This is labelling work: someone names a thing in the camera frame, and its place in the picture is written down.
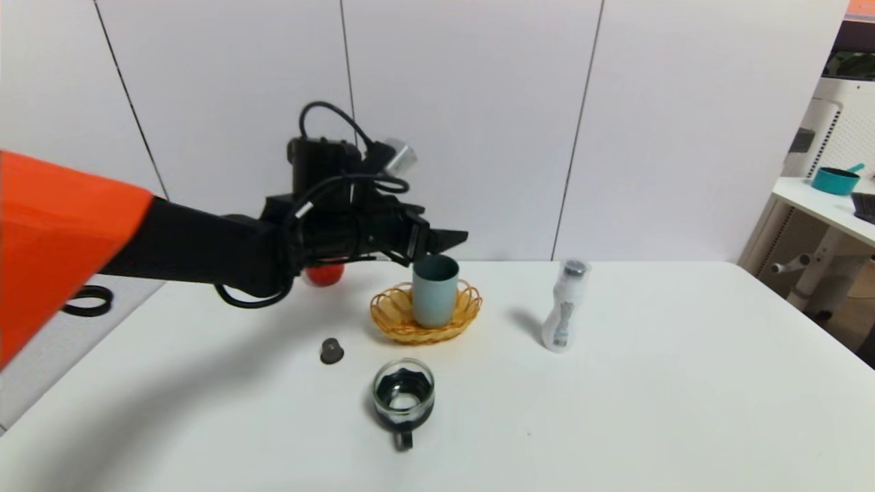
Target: woven basket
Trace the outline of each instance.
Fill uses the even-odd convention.
[[[424,328],[413,317],[410,282],[396,285],[371,299],[371,318],[390,339],[403,345],[428,345],[450,340],[462,334],[480,312],[483,298],[480,291],[465,280],[464,288],[456,293],[456,310],[444,327]]]

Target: desk leg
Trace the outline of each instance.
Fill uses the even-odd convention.
[[[799,277],[799,282],[790,291],[787,296],[787,302],[792,304],[796,309],[805,311],[805,307],[809,304],[811,294],[815,291],[817,284],[820,283],[823,274],[830,267],[832,258],[836,255],[838,244],[842,241],[844,233],[830,227],[823,236],[820,244],[817,245],[817,251],[811,255],[811,264]]]

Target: glass cup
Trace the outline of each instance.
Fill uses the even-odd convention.
[[[431,415],[435,380],[417,359],[399,359],[384,365],[374,377],[372,396],[377,417],[395,434],[395,447],[413,447],[413,431]]]

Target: light blue cup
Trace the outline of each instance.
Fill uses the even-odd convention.
[[[420,326],[439,328],[452,320],[456,309],[459,264],[434,255],[413,264],[413,316]]]

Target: orange fabric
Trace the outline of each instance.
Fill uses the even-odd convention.
[[[0,152],[0,369],[137,231],[148,190]]]

